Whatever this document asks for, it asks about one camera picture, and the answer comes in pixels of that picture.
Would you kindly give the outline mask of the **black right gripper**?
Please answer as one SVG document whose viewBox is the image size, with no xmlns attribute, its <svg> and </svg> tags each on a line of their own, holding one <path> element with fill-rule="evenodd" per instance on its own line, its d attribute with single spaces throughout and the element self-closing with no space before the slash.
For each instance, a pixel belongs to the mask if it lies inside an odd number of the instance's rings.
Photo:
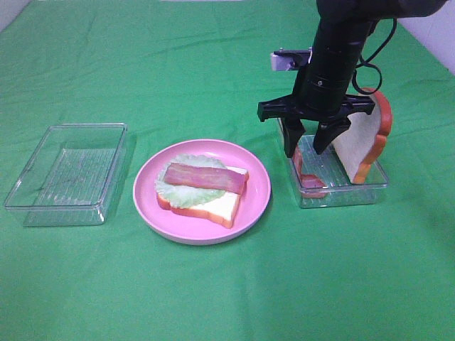
<svg viewBox="0 0 455 341">
<path fill-rule="evenodd" d="M 282 118 L 284 152 L 287 158 L 291 158 L 300 138 L 305 133 L 300 119 L 319 123 L 314 136 L 313 148 L 317 154 L 322 154 L 335 138 L 349 130 L 351 126 L 349 115 L 358 112 L 370 115 L 374 108 L 375 103 L 370 97 L 347 94 L 335 109 L 314 109 L 308 104 L 300 102 L 296 95 L 289 94 L 260 102 L 257 116 L 261 122 L 271 118 Z"/>
</svg>

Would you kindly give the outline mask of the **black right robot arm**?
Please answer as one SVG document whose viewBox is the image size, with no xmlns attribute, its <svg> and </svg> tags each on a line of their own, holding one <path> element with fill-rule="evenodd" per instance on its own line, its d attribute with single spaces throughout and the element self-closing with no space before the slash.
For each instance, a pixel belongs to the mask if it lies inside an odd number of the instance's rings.
<svg viewBox="0 0 455 341">
<path fill-rule="evenodd" d="M 294 155 L 305 132 L 302 120 L 318 122 L 314 150 L 322 153 L 350 127 L 349 115 L 371 114 L 371 91 L 347 94 L 355 85 L 358 67 L 370 67 L 361 55 L 368 36 L 382 19 L 427 17 L 444 1 L 317 1 L 321 17 L 314 42 L 308 50 L 279 49 L 271 54 L 273 70 L 296 70 L 292 93 L 258 104 L 260 121 L 278 118 L 282 123 L 284 152 Z"/>
</svg>

